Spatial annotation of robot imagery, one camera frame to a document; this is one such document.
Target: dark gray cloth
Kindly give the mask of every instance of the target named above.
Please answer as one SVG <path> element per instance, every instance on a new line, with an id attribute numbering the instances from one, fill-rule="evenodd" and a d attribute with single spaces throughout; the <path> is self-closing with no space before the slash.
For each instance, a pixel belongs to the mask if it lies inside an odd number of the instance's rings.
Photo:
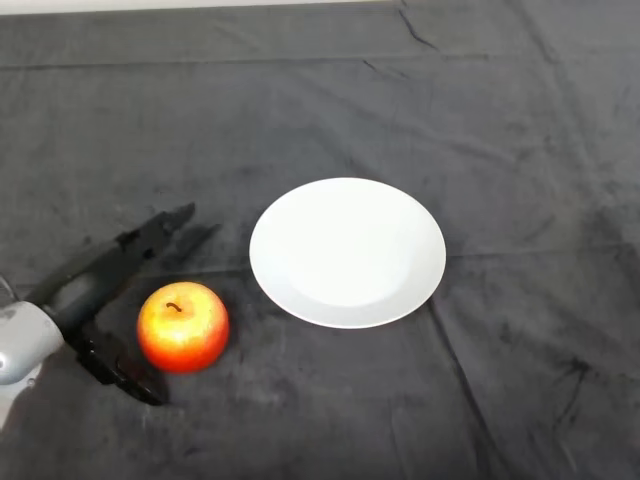
<path id="1" fill-rule="evenodd" d="M 54 355 L 0 478 L 640 477 L 640 5 L 430 0 L 0 18 L 0 269 L 21 292 L 195 201 L 217 234 L 101 315 L 228 305 L 212 368 L 151 408 Z M 338 331 L 260 291 L 260 213 L 312 180 L 414 196 L 444 232 L 432 302 Z"/>

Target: apple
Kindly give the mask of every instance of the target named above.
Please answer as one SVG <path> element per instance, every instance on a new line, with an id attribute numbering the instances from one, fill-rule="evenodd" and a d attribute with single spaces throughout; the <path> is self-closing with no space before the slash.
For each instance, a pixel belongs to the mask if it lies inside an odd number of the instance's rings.
<path id="1" fill-rule="evenodd" d="M 204 285 L 173 283 L 151 295 L 138 317 L 138 341 L 161 370 L 188 373 L 211 365 L 229 339 L 229 315 Z"/>

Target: plate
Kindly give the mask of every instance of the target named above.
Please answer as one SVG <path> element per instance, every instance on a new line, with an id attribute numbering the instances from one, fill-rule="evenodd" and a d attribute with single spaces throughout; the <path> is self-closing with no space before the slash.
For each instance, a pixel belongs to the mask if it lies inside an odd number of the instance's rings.
<path id="1" fill-rule="evenodd" d="M 422 305 L 446 263 L 431 214 L 384 183 L 332 178 L 276 200 L 249 247 L 260 287 L 287 312 L 317 325 L 368 328 Z"/>

